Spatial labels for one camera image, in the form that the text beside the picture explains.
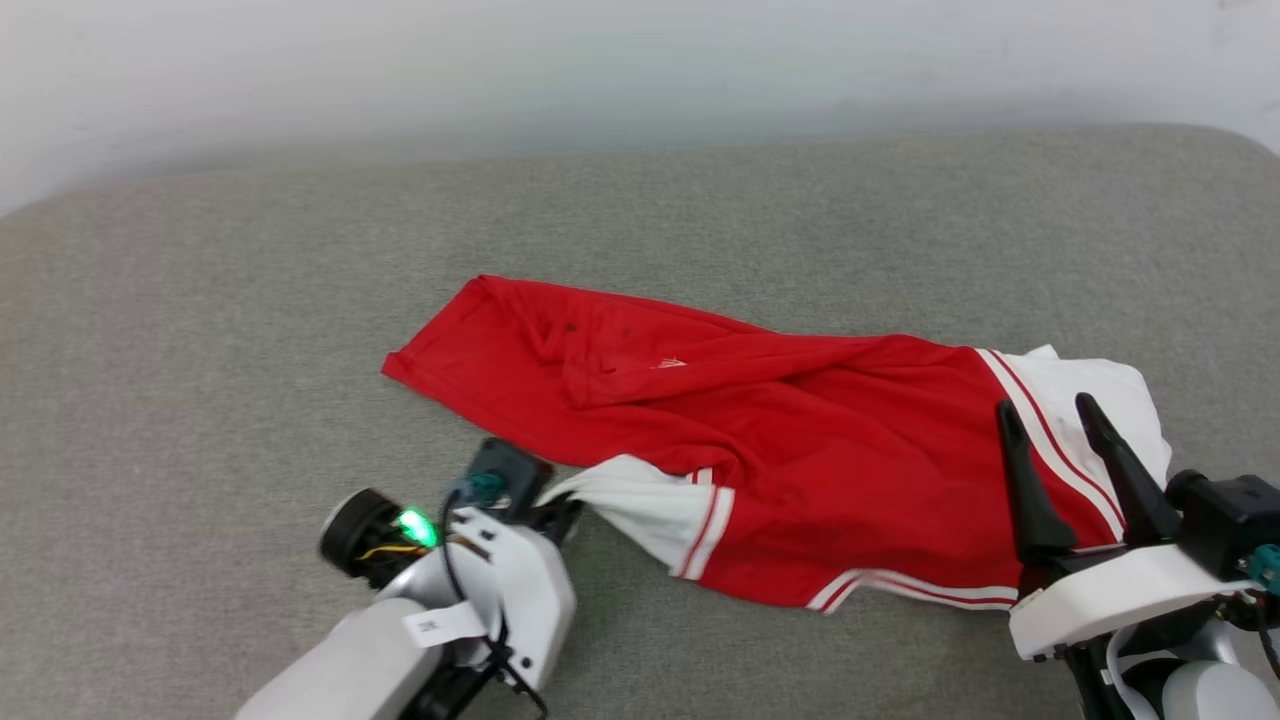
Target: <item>black cable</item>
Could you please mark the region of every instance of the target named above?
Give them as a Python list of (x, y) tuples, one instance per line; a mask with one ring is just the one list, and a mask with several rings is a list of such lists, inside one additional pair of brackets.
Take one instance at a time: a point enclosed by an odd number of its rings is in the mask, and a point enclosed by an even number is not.
[[(458, 574), (453, 569), (453, 559), (449, 556), (449, 514), (453, 511), (453, 502), (458, 498), (458, 491), (452, 491), (444, 498), (444, 507), (440, 509), (440, 532), (445, 534), (444, 542), (440, 543), (440, 553), (444, 557), (444, 574), (449, 578), (449, 585), (453, 588), (453, 594), (458, 596), (458, 602), (467, 602), (467, 593), (462, 589), (462, 583), (458, 580)], [(503, 621), (503, 638), (506, 637), (506, 621)], [(516, 683), (516, 691), (529, 696), (529, 700), (538, 706), (539, 716), (538, 720), (547, 720), (550, 716), (550, 710), (547, 708), (547, 701), (543, 696), (538, 694), (538, 691), (531, 688), (520, 673), (511, 666), (511, 660), (507, 657), (509, 653), (509, 647), (503, 643), (495, 642), (486, 634), (480, 635), (485, 646), (489, 648), (490, 662), (497, 664), (503, 671), (508, 673), (511, 679)]]
[(1258, 616), (1258, 638), (1262, 639), (1262, 653), (1267, 656), (1271, 671), (1280, 678), (1280, 657), (1276, 657), (1276, 646), (1271, 642), (1271, 629), (1267, 628), (1267, 609), (1262, 606), (1265, 600), (1253, 603), (1253, 612)]

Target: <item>teal connector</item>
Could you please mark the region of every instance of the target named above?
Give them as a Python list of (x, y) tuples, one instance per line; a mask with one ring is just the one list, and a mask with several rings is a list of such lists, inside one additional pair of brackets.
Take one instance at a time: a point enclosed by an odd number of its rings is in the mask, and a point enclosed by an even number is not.
[(1249, 577), (1271, 594), (1280, 594), (1280, 547), (1263, 544), (1249, 557)]
[(507, 492), (507, 482), (493, 473), (481, 473), (467, 478), (471, 483), (471, 497), (481, 507), (493, 507)]

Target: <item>red shirt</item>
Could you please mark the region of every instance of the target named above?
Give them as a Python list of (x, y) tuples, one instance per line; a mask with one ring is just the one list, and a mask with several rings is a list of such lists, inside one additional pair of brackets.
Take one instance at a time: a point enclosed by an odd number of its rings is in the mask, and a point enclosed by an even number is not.
[(579, 489), (673, 574), (826, 611), (858, 584), (1012, 603), (1020, 565), (995, 420), (1005, 397), (1082, 546), (1115, 542), (1123, 524), (1076, 392), (1098, 398), (1153, 477), (1169, 462), (1142, 377), (1106, 360), (782, 334), (492, 275), (383, 372), (556, 462), (631, 456)]

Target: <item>cable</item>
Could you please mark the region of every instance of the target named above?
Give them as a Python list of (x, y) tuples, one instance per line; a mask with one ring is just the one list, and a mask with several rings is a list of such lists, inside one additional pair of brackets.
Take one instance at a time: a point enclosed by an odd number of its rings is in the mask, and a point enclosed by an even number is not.
[(361, 562), (364, 560), (369, 560), (370, 557), (374, 556), (375, 552), (413, 552), (416, 555), (425, 555), (426, 553), (426, 551), (424, 548), (421, 548), (419, 546), (415, 546), (415, 544), (380, 544), (380, 546), (370, 550), (369, 552), (361, 555), (360, 557), (357, 557), (356, 562)]
[[(444, 506), (440, 509), (440, 530), (444, 533), (448, 533), (449, 514), (453, 511), (453, 502), (457, 501), (457, 498), (458, 491), (449, 492), (449, 495), (444, 498)], [(444, 574), (449, 578), (449, 585), (453, 588), (453, 594), (458, 596), (458, 602), (467, 602), (467, 593), (462, 589), (458, 574), (453, 569), (453, 559), (449, 556), (449, 544), (448, 537), (445, 537), (444, 542), (440, 543), (440, 555), (444, 557)], [(503, 621), (503, 625), (500, 637), (506, 638), (506, 621)], [(547, 720), (547, 717), (550, 716), (550, 710), (547, 708), (547, 701), (543, 700), (543, 696), (538, 694), (538, 691), (529, 687), (529, 683), (526, 683), (525, 679), (520, 676), (520, 673), (511, 666), (511, 660), (507, 657), (509, 647), (495, 642), (488, 634), (480, 635), (480, 639), (484, 641), (485, 646), (489, 648), (490, 662), (497, 664), (503, 671), (506, 671), (516, 683), (516, 691), (529, 696), (529, 700), (538, 706), (538, 720)]]
[(1276, 646), (1271, 642), (1271, 630), (1267, 628), (1267, 610), (1262, 606), (1266, 602), (1265, 598), (1260, 598), (1258, 602), (1253, 603), (1253, 612), (1258, 616), (1258, 638), (1262, 639), (1262, 652), (1267, 656), (1267, 664), (1271, 665), (1271, 671), (1280, 678), (1280, 657), (1276, 657)]

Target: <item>yellow wire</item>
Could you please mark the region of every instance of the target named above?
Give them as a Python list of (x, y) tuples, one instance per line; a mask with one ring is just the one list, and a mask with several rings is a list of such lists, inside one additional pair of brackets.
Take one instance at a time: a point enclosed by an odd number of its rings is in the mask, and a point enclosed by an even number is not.
[(412, 546), (412, 544), (380, 544), (380, 546), (370, 550), (369, 552), (361, 555), (360, 557), (357, 557), (356, 562), (360, 562), (362, 560), (369, 560), (370, 557), (374, 556), (375, 552), (383, 552), (383, 551), (387, 551), (387, 552), (416, 552), (419, 555), (424, 555), (425, 553), (425, 551), (421, 547)]

